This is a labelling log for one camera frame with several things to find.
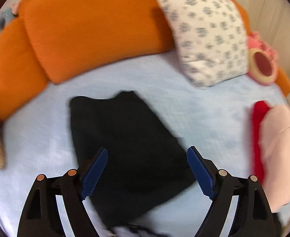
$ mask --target pink toy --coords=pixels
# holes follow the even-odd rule
[[[278,54],[257,32],[252,32],[247,39],[249,49],[249,71],[252,79],[263,85],[271,85],[278,77]]]
[[[276,105],[261,122],[262,184],[272,212],[290,202],[290,107]]]

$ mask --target clothing pile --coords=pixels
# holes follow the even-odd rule
[[[75,97],[70,123],[78,164],[100,147],[108,151],[90,197],[108,230],[127,226],[195,181],[177,138],[134,92],[108,100]]]
[[[272,212],[290,202],[290,107],[258,101],[252,109],[253,171]]]

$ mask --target black cloth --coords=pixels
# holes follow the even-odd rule
[[[75,97],[70,124],[79,164],[100,147],[108,150],[90,197],[108,229],[126,225],[195,181],[186,152],[134,92],[109,100]]]
[[[279,213],[272,213],[273,216],[273,221],[275,225],[275,232],[276,232],[276,237],[281,237],[282,234],[282,225],[279,219]]]

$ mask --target bed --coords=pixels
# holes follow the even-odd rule
[[[8,0],[2,10],[13,1]],[[242,75],[202,90],[190,84],[178,65],[172,51],[95,69],[60,85],[50,84],[4,123],[7,167],[0,171],[0,224],[9,237],[17,235],[20,214],[36,176],[60,176],[78,167],[69,126],[68,104],[73,96],[107,99],[120,90],[135,90],[180,137],[184,149],[196,146],[204,158],[234,176],[251,174],[250,108],[258,100],[285,104],[279,87],[264,87]],[[107,236],[90,201],[84,204],[99,235]],[[174,237],[194,236],[210,204],[194,183],[135,223]],[[221,236],[228,235],[236,204],[235,198]],[[73,236],[60,198],[58,207],[66,235]],[[290,203],[282,207],[280,216],[286,226]]]

